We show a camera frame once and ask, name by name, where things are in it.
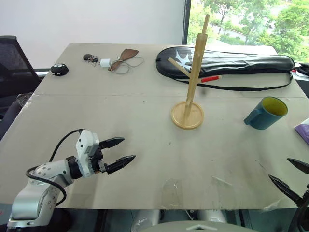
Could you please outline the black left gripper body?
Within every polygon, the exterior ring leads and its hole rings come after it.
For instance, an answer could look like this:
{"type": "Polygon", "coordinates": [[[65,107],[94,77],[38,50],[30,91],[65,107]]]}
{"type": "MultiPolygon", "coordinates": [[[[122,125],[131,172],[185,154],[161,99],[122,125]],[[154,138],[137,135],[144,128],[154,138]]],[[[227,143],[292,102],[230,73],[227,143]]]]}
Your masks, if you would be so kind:
{"type": "Polygon", "coordinates": [[[106,169],[103,163],[103,153],[102,153],[102,150],[105,148],[107,148],[106,142],[100,142],[99,144],[94,144],[90,148],[89,163],[94,173],[106,172],[106,169]]]}

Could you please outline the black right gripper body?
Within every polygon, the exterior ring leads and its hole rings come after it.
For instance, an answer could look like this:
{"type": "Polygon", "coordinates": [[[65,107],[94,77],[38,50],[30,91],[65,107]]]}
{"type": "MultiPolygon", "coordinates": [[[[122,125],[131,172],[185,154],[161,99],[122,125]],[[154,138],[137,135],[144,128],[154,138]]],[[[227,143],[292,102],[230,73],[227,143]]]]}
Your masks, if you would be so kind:
{"type": "Polygon", "coordinates": [[[307,208],[309,205],[309,185],[307,185],[307,190],[301,198],[297,201],[298,208],[307,208]]]}

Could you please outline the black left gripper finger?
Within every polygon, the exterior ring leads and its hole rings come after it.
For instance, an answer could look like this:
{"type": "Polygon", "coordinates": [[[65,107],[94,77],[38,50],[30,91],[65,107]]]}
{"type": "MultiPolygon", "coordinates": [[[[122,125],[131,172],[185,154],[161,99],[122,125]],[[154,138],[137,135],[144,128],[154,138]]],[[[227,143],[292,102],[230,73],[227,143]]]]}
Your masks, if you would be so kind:
{"type": "Polygon", "coordinates": [[[107,174],[112,174],[112,173],[124,168],[126,165],[128,165],[130,162],[132,162],[135,157],[136,157],[136,155],[129,155],[129,156],[124,156],[124,157],[121,157],[120,159],[117,159],[112,164],[108,165],[108,164],[105,163],[105,172],[107,172],[107,174]]]}
{"type": "Polygon", "coordinates": [[[99,147],[100,147],[100,149],[111,148],[113,146],[118,145],[123,140],[125,140],[125,138],[123,138],[123,137],[114,137],[114,138],[111,138],[111,139],[107,139],[107,140],[101,141],[99,143],[99,147]]]}

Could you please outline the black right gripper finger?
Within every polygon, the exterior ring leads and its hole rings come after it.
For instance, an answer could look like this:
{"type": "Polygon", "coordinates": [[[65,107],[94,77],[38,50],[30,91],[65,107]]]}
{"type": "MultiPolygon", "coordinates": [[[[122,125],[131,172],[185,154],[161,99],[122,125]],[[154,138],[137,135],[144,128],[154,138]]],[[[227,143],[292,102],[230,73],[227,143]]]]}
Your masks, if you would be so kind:
{"type": "Polygon", "coordinates": [[[281,181],[280,179],[276,178],[273,175],[268,175],[270,180],[273,182],[273,184],[284,194],[286,195],[289,199],[291,199],[297,207],[301,207],[304,203],[304,200],[302,197],[300,197],[297,193],[292,191],[290,187],[281,181]]]}
{"type": "Polygon", "coordinates": [[[305,174],[309,174],[309,164],[297,159],[287,158],[287,160],[294,165],[297,169],[302,171],[305,174]]]}

